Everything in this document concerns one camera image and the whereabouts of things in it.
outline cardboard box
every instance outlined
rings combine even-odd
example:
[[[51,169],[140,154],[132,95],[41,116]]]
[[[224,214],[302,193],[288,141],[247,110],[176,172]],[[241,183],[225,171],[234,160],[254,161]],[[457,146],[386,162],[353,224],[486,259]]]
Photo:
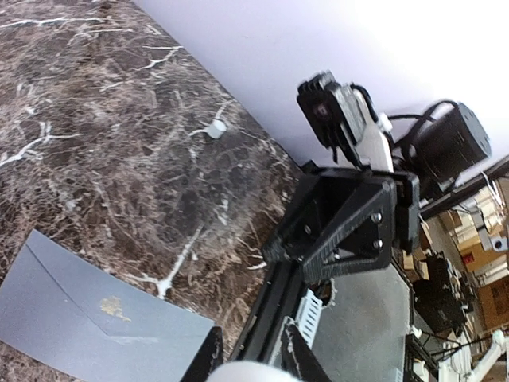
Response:
[[[433,240],[431,238],[431,234],[429,233],[429,225],[427,223],[421,223],[421,229],[419,230],[419,241],[421,243],[421,248],[424,251],[431,249]]]
[[[488,329],[509,322],[509,276],[482,286],[478,293]]]
[[[403,269],[411,283],[417,280],[429,280],[428,264],[416,260],[412,255],[403,252]]]
[[[452,329],[442,330],[441,332],[438,332],[435,334],[441,338],[446,338],[449,341],[457,340],[456,336],[454,335],[454,330],[452,330]]]
[[[467,321],[465,322],[464,326],[467,329],[468,336],[470,338],[474,338],[476,335],[476,330],[474,329],[474,321],[475,318],[471,314],[467,314]]]
[[[412,255],[417,261],[426,260],[426,253],[422,250],[422,248],[417,248],[415,251],[412,252]]]
[[[452,231],[454,228],[461,227],[460,214],[456,211],[445,211],[440,214],[440,220],[445,226],[447,231]]]

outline screw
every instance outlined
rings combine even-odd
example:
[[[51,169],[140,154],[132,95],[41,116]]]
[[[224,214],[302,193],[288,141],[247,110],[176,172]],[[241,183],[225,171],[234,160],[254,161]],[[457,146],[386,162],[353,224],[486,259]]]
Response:
[[[328,108],[322,103],[315,107],[314,112],[317,117],[328,118]]]
[[[375,241],[373,242],[373,248],[374,248],[374,249],[378,249],[378,250],[380,250],[380,249],[382,249],[382,247],[383,247],[383,241],[381,241],[380,239],[375,240]]]
[[[382,221],[382,214],[380,212],[371,214],[371,221],[376,224],[380,223]]]

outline black plastic bracket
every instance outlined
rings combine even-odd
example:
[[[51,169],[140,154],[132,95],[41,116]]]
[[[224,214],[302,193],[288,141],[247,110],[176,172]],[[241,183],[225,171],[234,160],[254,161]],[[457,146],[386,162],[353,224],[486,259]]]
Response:
[[[223,330],[214,326],[195,355],[181,382],[205,382],[223,364]]]
[[[397,224],[404,218],[411,224]],[[418,237],[418,179],[407,173],[312,169],[262,247],[265,261],[296,261],[305,283],[387,267],[392,246]]]
[[[331,72],[319,73],[298,87],[297,102],[320,144],[332,149],[335,163],[340,148],[355,167],[369,167],[361,162],[356,150],[366,121],[352,86],[338,84]]]
[[[331,382],[294,323],[282,331],[282,368],[303,382]]]

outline wire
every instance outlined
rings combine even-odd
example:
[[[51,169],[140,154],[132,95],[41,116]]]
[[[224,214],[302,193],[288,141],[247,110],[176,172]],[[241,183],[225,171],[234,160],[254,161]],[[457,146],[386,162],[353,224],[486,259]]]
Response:
[[[431,356],[435,357],[435,356],[438,356],[438,355],[443,355],[443,357],[440,359],[440,361],[448,360],[450,357],[452,357],[454,354],[456,354],[456,352],[458,352],[460,349],[463,349],[465,346],[474,345],[474,344],[477,344],[479,342],[486,341],[486,340],[488,340],[490,338],[492,338],[492,336],[478,338],[478,339],[476,339],[474,341],[467,342],[466,344],[458,345],[455,348],[445,349],[445,350],[441,350],[440,352],[431,353]]]
[[[431,115],[438,109],[439,106],[443,105],[444,103],[448,103],[452,105],[453,107],[457,107],[458,104],[450,99],[443,99],[442,101],[438,101],[437,103],[431,105],[428,107],[425,112],[422,114],[421,118],[417,120],[416,123],[410,128],[408,133],[400,138],[396,142],[396,147],[401,147],[401,152],[403,157],[408,161],[411,162],[410,157],[410,146],[412,142],[415,140],[415,138],[418,135],[418,132],[422,129],[426,121],[429,120]]]
[[[337,164],[337,148],[335,146],[332,147],[332,160]]]
[[[396,147],[396,142],[394,141],[394,137],[392,136],[392,134],[389,131],[384,131],[383,135],[385,136],[386,140],[389,142],[389,148],[390,148],[390,151],[392,152],[392,150]]]
[[[371,119],[373,119],[373,122],[377,123],[379,121],[379,115],[376,113],[375,108],[373,107],[373,101],[371,100],[371,96],[367,92],[366,88],[358,84],[351,84],[350,87],[352,89],[358,90],[360,94],[363,95],[364,99],[366,100],[369,115],[371,116]]]
[[[470,213],[468,212],[464,207],[461,207],[461,205],[458,205],[455,209],[453,209],[454,211],[458,211],[458,212],[462,212],[462,213]]]
[[[445,337],[439,336],[439,335],[437,335],[437,334],[435,334],[435,333],[425,332],[424,330],[422,330],[422,334],[425,334],[426,336],[429,336],[429,337],[436,338],[436,339],[438,339],[438,340],[442,340],[442,341],[446,341],[446,342],[453,342],[453,343],[455,343],[455,344],[460,345],[460,342],[459,342],[459,341],[449,340],[448,338],[445,338]]]
[[[397,115],[391,115],[387,118],[390,121],[394,121],[396,119],[421,119],[422,115],[419,115],[419,114],[397,114]],[[428,121],[435,122],[436,119],[433,117],[428,117]]]

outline dark marble surface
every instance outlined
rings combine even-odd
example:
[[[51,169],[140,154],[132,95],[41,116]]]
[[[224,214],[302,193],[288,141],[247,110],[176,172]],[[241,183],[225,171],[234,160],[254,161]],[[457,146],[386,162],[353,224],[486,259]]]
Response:
[[[0,2],[0,52],[0,280],[36,228],[230,351],[297,167],[130,2]],[[69,377],[0,345],[0,380]]]

